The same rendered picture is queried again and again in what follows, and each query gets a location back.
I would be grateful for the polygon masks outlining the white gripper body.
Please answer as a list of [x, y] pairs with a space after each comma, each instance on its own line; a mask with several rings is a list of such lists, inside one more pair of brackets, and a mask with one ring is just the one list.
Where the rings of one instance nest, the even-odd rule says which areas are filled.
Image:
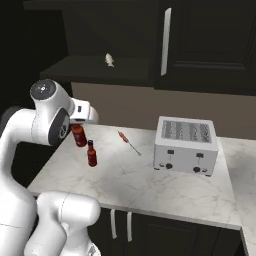
[[70, 117], [71, 124], [98, 124], [99, 115], [92, 106], [79, 106]]

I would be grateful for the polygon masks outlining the large red condiment bottle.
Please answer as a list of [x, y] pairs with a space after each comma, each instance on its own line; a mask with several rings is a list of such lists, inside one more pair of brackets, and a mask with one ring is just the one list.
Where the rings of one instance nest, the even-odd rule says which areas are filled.
[[78, 147], [85, 147], [87, 145], [87, 139], [85, 136], [84, 129], [81, 125], [73, 124], [71, 130]]

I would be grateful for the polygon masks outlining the small red condiment bottle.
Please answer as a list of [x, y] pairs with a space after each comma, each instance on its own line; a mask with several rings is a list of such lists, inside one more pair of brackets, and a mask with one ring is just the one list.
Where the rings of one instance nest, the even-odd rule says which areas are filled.
[[95, 167], [97, 165], [97, 155], [96, 155], [96, 150], [94, 149], [94, 144], [92, 140], [88, 141], [87, 156], [88, 156], [88, 164], [91, 167]]

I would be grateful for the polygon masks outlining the dark base cabinet door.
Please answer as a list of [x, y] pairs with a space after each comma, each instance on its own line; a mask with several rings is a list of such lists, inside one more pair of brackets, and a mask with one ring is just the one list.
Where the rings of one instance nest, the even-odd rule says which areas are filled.
[[161, 217], [131, 214], [131, 241], [124, 256], [211, 256], [204, 225]]
[[98, 221], [88, 227], [92, 242], [99, 248], [101, 256], [123, 256], [122, 213], [115, 211], [117, 237], [113, 238], [111, 230], [111, 210], [102, 208]]

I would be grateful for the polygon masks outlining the meat skewer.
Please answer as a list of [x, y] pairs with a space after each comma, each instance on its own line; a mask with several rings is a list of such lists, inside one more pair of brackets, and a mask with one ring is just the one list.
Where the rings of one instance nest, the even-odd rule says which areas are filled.
[[131, 148], [138, 154], [138, 156], [141, 156], [142, 154], [130, 143], [129, 139], [120, 131], [117, 131], [119, 136], [122, 138], [122, 140], [125, 142], [125, 143], [128, 143]]

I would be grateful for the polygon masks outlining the white toaster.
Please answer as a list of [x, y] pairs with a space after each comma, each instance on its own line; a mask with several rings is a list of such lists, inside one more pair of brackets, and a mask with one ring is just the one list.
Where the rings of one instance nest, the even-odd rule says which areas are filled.
[[211, 177], [218, 156], [211, 120], [160, 116], [154, 143], [153, 168]]

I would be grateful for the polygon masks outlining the dark open wall cabinet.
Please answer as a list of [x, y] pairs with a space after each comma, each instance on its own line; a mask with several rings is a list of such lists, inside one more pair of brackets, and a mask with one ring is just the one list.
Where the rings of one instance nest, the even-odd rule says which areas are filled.
[[158, 0], [26, 0], [24, 9], [42, 79], [151, 84]]

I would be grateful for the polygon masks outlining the dark wall cabinet door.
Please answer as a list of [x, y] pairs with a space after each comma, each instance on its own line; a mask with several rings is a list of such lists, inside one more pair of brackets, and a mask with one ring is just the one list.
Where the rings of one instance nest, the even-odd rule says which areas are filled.
[[[161, 76], [164, 12], [172, 8]], [[256, 96], [256, 0], [159, 0], [157, 90]]]

